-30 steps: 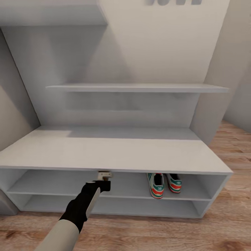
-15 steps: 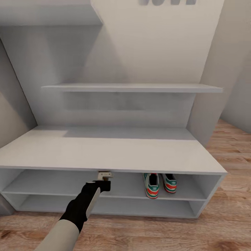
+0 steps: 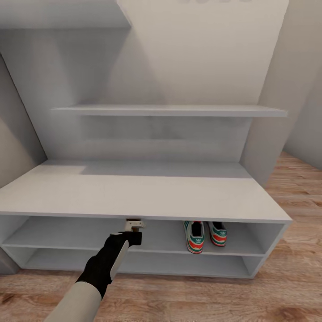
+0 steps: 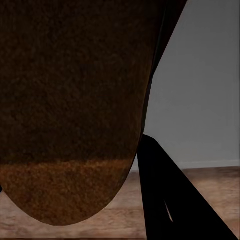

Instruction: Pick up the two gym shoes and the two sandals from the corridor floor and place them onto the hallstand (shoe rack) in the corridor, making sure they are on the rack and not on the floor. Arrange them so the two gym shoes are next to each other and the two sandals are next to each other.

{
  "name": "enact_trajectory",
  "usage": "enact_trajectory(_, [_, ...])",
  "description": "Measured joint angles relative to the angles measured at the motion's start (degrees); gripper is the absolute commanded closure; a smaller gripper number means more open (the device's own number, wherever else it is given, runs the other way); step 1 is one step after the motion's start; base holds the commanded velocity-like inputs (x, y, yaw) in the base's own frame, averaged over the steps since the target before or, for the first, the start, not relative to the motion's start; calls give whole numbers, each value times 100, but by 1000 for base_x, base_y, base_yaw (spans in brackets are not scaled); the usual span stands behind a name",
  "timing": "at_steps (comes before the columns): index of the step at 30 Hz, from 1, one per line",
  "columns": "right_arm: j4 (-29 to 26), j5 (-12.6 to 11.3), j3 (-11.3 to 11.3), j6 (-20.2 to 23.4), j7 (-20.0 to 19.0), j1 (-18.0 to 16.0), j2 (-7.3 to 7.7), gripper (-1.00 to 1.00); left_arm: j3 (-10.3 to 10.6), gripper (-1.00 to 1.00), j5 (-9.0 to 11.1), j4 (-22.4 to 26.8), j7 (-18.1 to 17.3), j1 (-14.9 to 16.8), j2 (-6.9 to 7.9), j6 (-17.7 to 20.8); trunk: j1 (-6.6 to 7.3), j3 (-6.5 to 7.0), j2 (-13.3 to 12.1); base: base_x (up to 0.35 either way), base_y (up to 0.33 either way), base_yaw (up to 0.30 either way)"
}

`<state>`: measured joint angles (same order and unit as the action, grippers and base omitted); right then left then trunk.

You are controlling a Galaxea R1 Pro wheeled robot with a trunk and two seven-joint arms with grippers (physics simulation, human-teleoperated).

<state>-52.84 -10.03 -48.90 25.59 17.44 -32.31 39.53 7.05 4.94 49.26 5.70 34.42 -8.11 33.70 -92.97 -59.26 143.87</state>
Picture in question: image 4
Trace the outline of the sandal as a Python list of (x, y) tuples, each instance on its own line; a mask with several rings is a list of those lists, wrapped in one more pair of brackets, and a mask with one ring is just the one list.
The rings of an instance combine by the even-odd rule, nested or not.
[(0, 186), (52, 226), (123, 187), (188, 0), (0, 0)]

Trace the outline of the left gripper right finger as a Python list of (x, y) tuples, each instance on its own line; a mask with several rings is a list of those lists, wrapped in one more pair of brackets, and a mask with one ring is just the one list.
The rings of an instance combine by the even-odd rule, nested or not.
[(137, 158), (147, 240), (238, 240), (154, 138)]

